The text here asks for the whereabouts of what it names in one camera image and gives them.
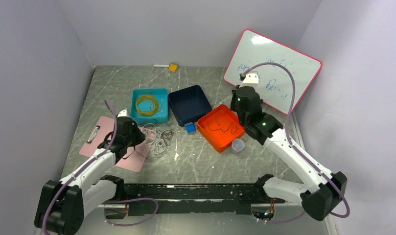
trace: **robotic arm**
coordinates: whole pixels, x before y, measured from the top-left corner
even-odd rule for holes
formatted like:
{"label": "robotic arm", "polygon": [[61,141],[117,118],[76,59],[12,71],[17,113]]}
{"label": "robotic arm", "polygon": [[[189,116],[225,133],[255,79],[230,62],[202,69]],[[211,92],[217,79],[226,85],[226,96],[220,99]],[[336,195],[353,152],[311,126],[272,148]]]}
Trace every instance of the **robotic arm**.
{"label": "robotic arm", "polygon": [[[84,217],[98,205],[107,200],[126,199],[123,179],[103,174],[126,154],[128,147],[142,143],[145,136],[136,122],[127,116],[117,117],[117,131],[112,143],[108,140],[111,134],[113,132],[104,138],[95,153],[73,173],[44,185],[34,221],[36,227],[43,227],[43,218],[49,204],[70,178],[73,180],[61,192],[49,212],[46,226],[48,231],[73,235],[80,228]],[[109,150],[100,155],[107,147]]]}
{"label": "robotic arm", "polygon": [[[303,181],[303,184],[298,184],[273,175],[264,175],[261,180],[264,182],[265,193],[272,198],[299,204],[308,215],[316,220],[323,220],[342,200],[325,176],[331,176],[330,180],[342,194],[345,194],[346,176],[342,172],[332,173],[295,141],[289,143],[283,125],[261,109],[262,100],[254,89],[258,84],[257,74],[249,73],[241,76],[240,80],[243,82],[233,90],[230,109],[237,112],[240,124],[251,138],[273,150]],[[319,171],[303,159],[297,150],[316,165]]]}

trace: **teal container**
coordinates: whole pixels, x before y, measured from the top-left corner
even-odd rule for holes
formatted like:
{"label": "teal container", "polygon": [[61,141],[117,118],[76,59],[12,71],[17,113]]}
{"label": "teal container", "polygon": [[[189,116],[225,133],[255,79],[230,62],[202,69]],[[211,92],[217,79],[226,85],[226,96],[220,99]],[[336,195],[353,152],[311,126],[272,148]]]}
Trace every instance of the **teal container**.
{"label": "teal container", "polygon": [[[159,111],[151,116],[143,116],[136,110],[136,100],[141,95],[151,95],[159,103]],[[136,89],[133,91],[132,106],[130,111],[131,118],[138,125],[145,125],[147,123],[160,123],[169,121],[169,105],[167,101],[168,91],[166,88],[150,88],[150,89]],[[153,107],[153,103],[149,100],[144,100],[139,103],[139,109],[142,111],[149,111]]]}

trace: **small plastic cup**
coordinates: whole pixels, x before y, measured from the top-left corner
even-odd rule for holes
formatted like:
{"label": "small plastic cup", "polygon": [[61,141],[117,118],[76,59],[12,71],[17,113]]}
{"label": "small plastic cup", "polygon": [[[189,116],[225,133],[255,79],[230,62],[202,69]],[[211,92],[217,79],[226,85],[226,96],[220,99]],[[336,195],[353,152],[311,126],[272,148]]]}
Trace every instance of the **small plastic cup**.
{"label": "small plastic cup", "polygon": [[245,143],[242,139],[235,139],[231,144],[231,148],[234,154],[238,154],[244,150]]}

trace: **coiled yellow cable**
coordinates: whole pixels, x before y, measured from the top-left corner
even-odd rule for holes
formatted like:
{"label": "coiled yellow cable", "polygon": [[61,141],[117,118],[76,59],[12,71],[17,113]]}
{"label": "coiled yellow cable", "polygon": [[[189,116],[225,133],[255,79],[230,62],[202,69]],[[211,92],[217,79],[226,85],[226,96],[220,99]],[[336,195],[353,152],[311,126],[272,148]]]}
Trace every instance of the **coiled yellow cable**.
{"label": "coiled yellow cable", "polygon": [[[139,108],[139,103],[142,101],[145,101],[145,100],[150,100],[152,102],[152,105],[150,106],[149,111],[142,111]],[[136,100],[136,110],[140,115],[152,116],[153,114],[155,114],[159,111],[159,102],[152,95],[149,95],[149,94],[141,95]]]}

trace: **whiteboard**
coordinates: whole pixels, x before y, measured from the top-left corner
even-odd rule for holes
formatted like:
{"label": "whiteboard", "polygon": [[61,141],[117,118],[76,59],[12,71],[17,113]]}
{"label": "whiteboard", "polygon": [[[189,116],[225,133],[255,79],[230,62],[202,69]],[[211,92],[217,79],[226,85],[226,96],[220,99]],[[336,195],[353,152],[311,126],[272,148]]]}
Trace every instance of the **whiteboard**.
{"label": "whiteboard", "polygon": [[[321,61],[246,29],[228,64],[224,80],[234,86],[241,84],[239,74],[262,62],[281,64],[292,73],[296,84],[293,110],[322,68]],[[288,74],[283,69],[271,65],[260,66],[252,72],[258,74],[259,84],[256,92],[264,103],[288,114],[293,91]]]}

